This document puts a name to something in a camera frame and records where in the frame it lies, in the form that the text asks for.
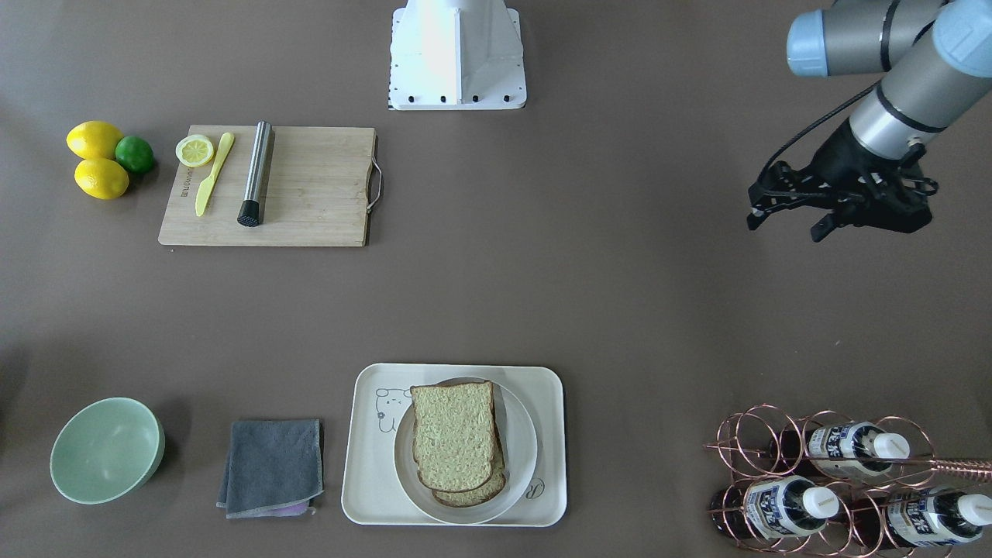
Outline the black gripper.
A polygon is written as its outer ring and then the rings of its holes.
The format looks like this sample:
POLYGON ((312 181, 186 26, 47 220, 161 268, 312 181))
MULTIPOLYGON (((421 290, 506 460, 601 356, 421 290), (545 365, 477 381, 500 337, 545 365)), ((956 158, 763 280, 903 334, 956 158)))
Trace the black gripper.
POLYGON ((905 202, 908 195, 895 172, 897 161, 877 156, 861 144, 850 121, 834 130, 809 163, 809 170, 795 170, 783 161, 773 163, 748 188, 748 229, 755 232, 773 213, 800 206, 825 209, 811 229, 814 243, 821 243, 841 227, 864 226, 864 204, 841 204, 843 193, 864 195, 872 201, 905 202))

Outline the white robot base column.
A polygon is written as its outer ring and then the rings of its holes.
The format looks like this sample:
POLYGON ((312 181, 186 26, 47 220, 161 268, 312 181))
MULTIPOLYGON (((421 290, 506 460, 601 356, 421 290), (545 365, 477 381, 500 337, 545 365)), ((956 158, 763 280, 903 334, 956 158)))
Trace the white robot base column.
POLYGON ((393 11, 387 106, 523 109, 521 19, 503 1, 408 1, 393 11))

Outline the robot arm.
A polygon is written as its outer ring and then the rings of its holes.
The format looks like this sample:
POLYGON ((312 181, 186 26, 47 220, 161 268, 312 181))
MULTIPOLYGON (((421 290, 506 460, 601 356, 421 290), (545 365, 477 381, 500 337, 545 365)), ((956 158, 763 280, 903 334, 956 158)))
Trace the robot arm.
POLYGON ((939 186, 920 159, 927 144, 990 91, 988 1, 836 1, 798 15, 787 35, 796 75, 881 74, 850 114, 795 170, 773 155, 748 190, 749 229, 812 206, 823 240, 844 226, 913 233, 932 220, 939 186))

